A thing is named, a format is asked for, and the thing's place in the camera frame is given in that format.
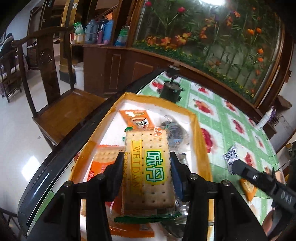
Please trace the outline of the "person hand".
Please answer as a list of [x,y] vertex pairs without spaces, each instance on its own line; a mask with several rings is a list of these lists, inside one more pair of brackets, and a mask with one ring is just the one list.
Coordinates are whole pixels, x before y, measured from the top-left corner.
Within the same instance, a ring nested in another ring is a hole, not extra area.
[[[266,167],[265,173],[271,175],[273,178],[276,178],[278,182],[285,185],[285,179],[283,178],[283,174],[280,172],[274,171],[274,168],[269,169]],[[266,236],[269,236],[272,233],[272,231],[278,225],[280,218],[282,216],[280,211],[276,211],[276,208],[275,208],[276,204],[274,201],[271,203],[271,207],[272,207],[271,211],[267,214],[267,216],[265,217],[262,223],[262,228]]]

